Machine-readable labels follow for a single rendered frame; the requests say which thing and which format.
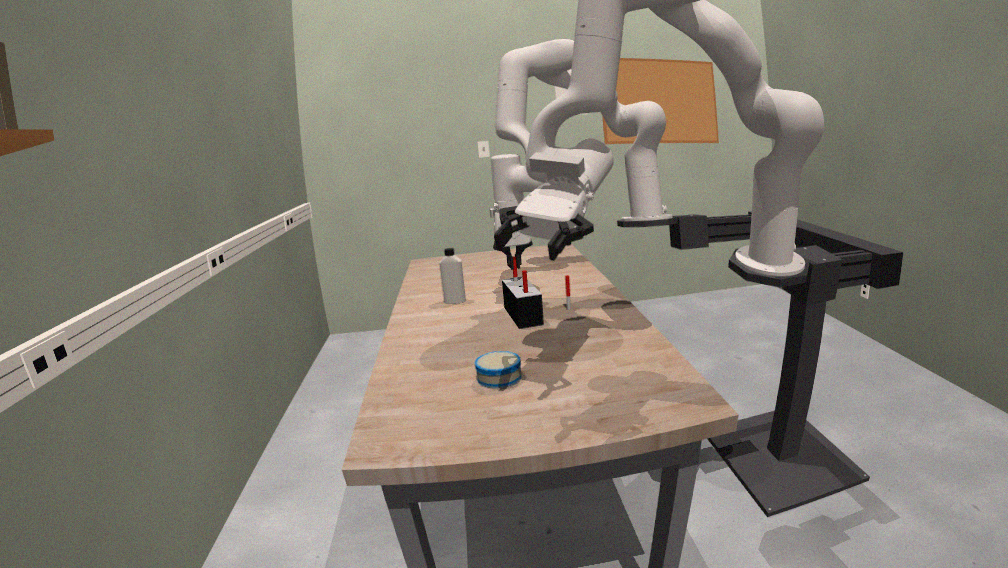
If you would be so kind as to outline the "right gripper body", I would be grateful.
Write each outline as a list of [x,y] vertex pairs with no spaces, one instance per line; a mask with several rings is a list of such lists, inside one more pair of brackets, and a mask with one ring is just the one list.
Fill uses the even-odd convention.
[[[497,212],[495,212],[495,216],[494,216],[494,234],[498,230],[498,228],[501,226],[501,222],[500,222],[500,217],[499,216],[500,216],[499,215],[499,210],[497,210]],[[495,223],[495,220],[496,220],[496,223]],[[512,226],[515,225],[515,224],[517,224],[517,220],[511,222],[511,224],[512,224]],[[530,242],[531,242],[531,236],[524,235],[524,234],[520,233],[519,231],[517,231],[517,232],[512,233],[512,238],[508,241],[508,243],[504,247],[525,245],[525,244],[528,244]]]

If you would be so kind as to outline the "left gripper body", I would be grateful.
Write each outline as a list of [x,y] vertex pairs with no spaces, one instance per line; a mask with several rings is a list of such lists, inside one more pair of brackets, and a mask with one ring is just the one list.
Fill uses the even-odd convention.
[[561,181],[562,176],[557,176],[556,182],[555,178],[532,191],[516,208],[516,214],[526,215],[522,217],[523,222],[533,226],[519,230],[520,233],[551,240],[559,230],[558,222],[568,222],[570,229],[579,227],[570,219],[577,214],[584,217],[588,206],[586,194],[571,179],[563,177],[565,181]]

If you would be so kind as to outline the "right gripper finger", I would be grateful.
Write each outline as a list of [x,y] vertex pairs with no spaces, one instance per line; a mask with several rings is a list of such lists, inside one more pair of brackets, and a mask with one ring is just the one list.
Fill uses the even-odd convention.
[[533,245],[533,243],[532,243],[532,241],[531,241],[531,242],[530,242],[530,243],[528,243],[528,244],[525,244],[525,245],[518,245],[518,246],[516,246],[516,253],[515,253],[515,257],[516,257],[516,264],[517,264],[517,268],[518,268],[518,269],[520,269],[520,265],[522,265],[522,262],[521,262],[521,255],[522,255],[523,251],[524,251],[524,250],[525,250],[526,248],[528,248],[528,247],[530,247],[530,246],[532,246],[532,245]]
[[507,256],[507,266],[511,270],[513,270],[514,269],[513,256],[511,254],[510,247],[504,247],[503,249],[499,250],[499,249],[497,249],[496,241],[495,241],[493,249],[496,250],[496,251],[502,251]]

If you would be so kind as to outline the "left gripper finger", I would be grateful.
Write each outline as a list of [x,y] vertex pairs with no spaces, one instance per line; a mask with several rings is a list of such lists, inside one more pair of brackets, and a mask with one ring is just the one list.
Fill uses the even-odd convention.
[[574,219],[570,219],[570,221],[580,227],[570,229],[568,222],[558,222],[559,230],[548,243],[549,259],[552,261],[561,254],[565,246],[571,245],[571,242],[580,240],[583,236],[594,232],[593,223],[579,214]]
[[[530,227],[523,222],[522,215],[515,213],[518,206],[501,208],[499,210],[499,217],[501,222],[501,227],[495,232],[494,239],[496,241],[497,249],[501,250],[512,238],[512,233],[522,230],[524,228]],[[512,226],[511,222],[517,220],[517,224]]]

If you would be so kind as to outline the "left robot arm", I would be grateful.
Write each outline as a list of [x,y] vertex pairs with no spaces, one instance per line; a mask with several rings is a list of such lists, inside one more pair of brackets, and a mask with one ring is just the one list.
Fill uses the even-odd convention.
[[689,36],[711,58],[729,85],[743,124],[775,140],[768,158],[754,167],[750,243],[736,251],[736,261],[764,275],[801,273],[805,260],[795,253],[796,245],[793,254],[800,177],[823,135],[821,106],[808,94],[768,86],[759,75],[762,62],[748,35],[734,18],[706,0],[578,0],[570,85],[533,122],[526,156],[529,177],[544,183],[566,177],[584,190],[587,202],[594,199],[613,167],[611,150],[592,138],[576,147],[557,147],[556,134],[572,116],[612,107],[624,16],[645,8]]

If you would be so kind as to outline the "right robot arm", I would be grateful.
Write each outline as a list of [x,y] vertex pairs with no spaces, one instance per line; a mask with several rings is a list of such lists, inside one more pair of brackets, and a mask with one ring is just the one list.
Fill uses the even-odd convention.
[[[501,59],[495,122],[499,138],[516,141],[527,154],[530,136],[526,129],[528,77],[535,76],[544,83],[568,89],[573,45],[573,40],[552,40],[512,50]],[[637,136],[625,153],[632,217],[622,217],[622,221],[670,219],[673,217],[671,214],[664,214],[667,207],[662,205],[657,163],[657,148],[666,128],[665,113],[653,101],[622,105],[617,99],[616,92],[612,108],[601,112],[602,116],[616,135]],[[523,192],[532,192],[544,184],[528,176],[526,165],[521,165],[520,155],[504,155],[491,157],[496,202],[494,208],[490,209],[491,218],[494,218],[498,209],[518,206],[524,200]],[[661,217],[650,218],[656,216]]]

